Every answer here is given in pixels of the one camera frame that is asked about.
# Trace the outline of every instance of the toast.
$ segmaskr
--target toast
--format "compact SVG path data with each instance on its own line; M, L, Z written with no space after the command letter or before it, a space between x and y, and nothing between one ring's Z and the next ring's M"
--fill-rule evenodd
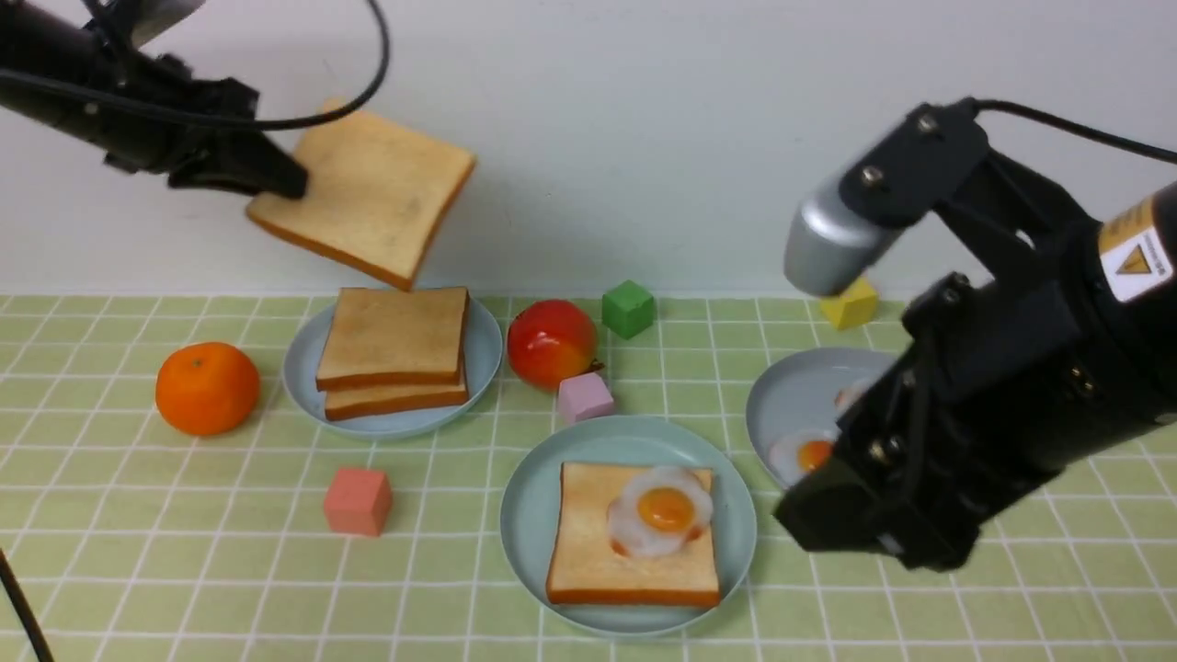
M406 291L476 164L466 150L363 110L307 130L292 155L308 173L302 199L265 192L246 216L279 239Z
M327 391L324 412L327 421L347 421L361 416L459 405L465 404L468 398L466 370L461 366L458 370L457 384L406 384Z
M560 523L547 571L552 604L711 608L719 604L711 527L678 552L627 557L610 544L606 512L644 466L566 462L560 466ZM692 470L711 491L712 472Z
M315 388L457 385L468 309L465 287L415 292L344 287Z

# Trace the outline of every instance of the green checkered tablecloth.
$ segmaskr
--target green checkered tablecloth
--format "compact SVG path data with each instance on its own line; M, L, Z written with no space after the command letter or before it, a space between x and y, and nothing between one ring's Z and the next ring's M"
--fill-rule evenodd
M503 557L501 489L559 424L552 397L505 369L437 435L338 437L278 382L286 345L330 300L0 296L0 547L59 660L1177 660L1172 433L1075 466L990 527L955 576L811 557L771 519L779 495L743 421L752 380L818 345L899 350L896 305L839 333L800 300L667 299L633 340L601 333L619 406L710 439L760 509L739 600L680 635L614 643L546 616ZM504 326L530 303L485 302ZM247 425L197 443L152 411L153 376L204 339L245 347L265 390ZM391 477L381 538L326 529L322 497L343 465ZM0 661L32 660L26 648L0 609Z

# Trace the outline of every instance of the black wire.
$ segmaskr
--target black wire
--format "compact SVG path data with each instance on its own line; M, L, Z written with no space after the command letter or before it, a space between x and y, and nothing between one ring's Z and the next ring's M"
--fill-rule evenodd
M1136 140L1129 140L1128 138L1121 138L1119 135L1113 135L1105 131L1099 131L1098 128L1091 128L1090 126L1084 126L1078 123L1073 123L1068 119L1063 119L1050 113L1031 108L1029 106L1023 106L1022 104L1015 104L1013 101L1002 101L998 99L982 99L976 101L976 110L978 111L997 111L1002 113L1009 113L1011 115L1018 115L1029 120L1033 120L1068 133L1073 133L1080 138L1086 138L1088 140L1093 140L1096 143L1102 143L1110 147L1117 147L1141 157L1148 157L1150 159L1156 159L1158 161L1164 161L1168 164L1177 165L1177 152L1171 152L1163 147L1156 147L1144 143L1137 143Z
M368 82L367 87L365 87L364 91L360 92L358 97L355 97L347 104L326 113L290 118L290 119L268 119L268 120L193 113L187 111L178 111L174 108L168 108L167 106L161 106L159 104L152 104L148 101L128 99L119 94L100 92L98 90L91 90L81 85L73 85L61 80L54 80L52 78L21 73L4 67L0 67L0 82L22 85L25 87L31 87L40 92L56 94L60 97L68 97L78 101L97 104L106 108L125 112L133 115L139 115L147 119L153 119L157 121L184 124L194 127L235 130L235 131L293 131L297 128L308 128L312 126L318 126L320 124L328 124L335 121L358 111L360 107L364 106L364 104L368 102L368 100L371 100L372 97L375 95L377 91L380 90L380 86L384 84L385 75L388 72L388 64L392 60L392 37L388 34L388 22L384 16L384 11L380 9L379 0L364 0L364 1L367 4L368 8L372 9L372 15L375 19L377 27L380 31L380 62L377 66L377 72L375 75L372 78L372 81Z
M12 571L12 565L8 564L4 550L0 550L0 583L4 584L5 593L8 594L8 601L12 602L12 608L16 611L16 617L20 618L21 625L25 627L25 634L28 635L28 642L33 646L33 653L36 655L36 658L40 662L53 662L53 654L49 653L49 643L45 641L45 633L36 624L33 608L29 607L24 591L20 590L16 575Z

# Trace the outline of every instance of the wooden block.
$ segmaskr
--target wooden block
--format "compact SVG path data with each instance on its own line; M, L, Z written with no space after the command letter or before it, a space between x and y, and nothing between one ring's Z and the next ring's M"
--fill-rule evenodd
M613 396L600 375L588 372L560 382L560 416L567 424L613 413Z
M327 525L337 534L379 536L392 510L392 486L383 471L341 468L322 502Z
M601 297L600 320L629 340L654 323L654 297L641 285L626 280Z
M873 319L878 303L875 287L865 278L859 278L840 296L818 302L818 307L834 329L844 331Z

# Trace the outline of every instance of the black robotic arm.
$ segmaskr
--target black robotic arm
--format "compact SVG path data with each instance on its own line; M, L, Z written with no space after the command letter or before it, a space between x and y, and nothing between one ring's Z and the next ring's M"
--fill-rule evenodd
M253 119L253 88L232 78L195 79L180 59L149 58L134 48L167 24L168 7L178 11L175 2L154 7L145 14L142 0L115 0L102 29L95 21L75 27L25 0L0 1L0 68L168 108ZM112 28L117 32L108 37ZM166 174L173 188L272 191L288 198L306 190L306 171L258 131L148 119L4 79L0 106L106 151L109 166Z
M986 104L913 110L791 230L785 273L817 296L929 213L995 277L951 273L907 306L911 345L776 510L809 551L957 569L986 521L1069 464L1177 421L1177 185L1100 224L990 147Z

